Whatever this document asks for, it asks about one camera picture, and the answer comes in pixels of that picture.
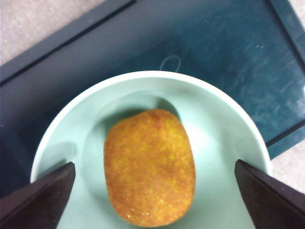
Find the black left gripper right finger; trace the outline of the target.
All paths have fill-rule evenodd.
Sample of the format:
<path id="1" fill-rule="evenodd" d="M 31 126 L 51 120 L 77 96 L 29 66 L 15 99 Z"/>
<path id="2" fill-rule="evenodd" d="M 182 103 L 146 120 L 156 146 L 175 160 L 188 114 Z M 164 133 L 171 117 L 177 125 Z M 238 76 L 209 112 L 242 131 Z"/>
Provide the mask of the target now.
<path id="1" fill-rule="evenodd" d="M 257 229 L 303 229 L 305 195 L 254 166 L 237 160 L 234 174 Z"/>

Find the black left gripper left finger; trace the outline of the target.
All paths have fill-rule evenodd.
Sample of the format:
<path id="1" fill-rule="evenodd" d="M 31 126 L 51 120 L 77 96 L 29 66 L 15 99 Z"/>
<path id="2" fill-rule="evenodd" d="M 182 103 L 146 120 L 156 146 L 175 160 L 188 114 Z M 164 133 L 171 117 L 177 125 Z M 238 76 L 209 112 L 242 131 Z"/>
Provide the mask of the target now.
<path id="1" fill-rule="evenodd" d="M 55 229 L 68 203 L 76 172 L 69 162 L 0 199 L 2 229 Z"/>

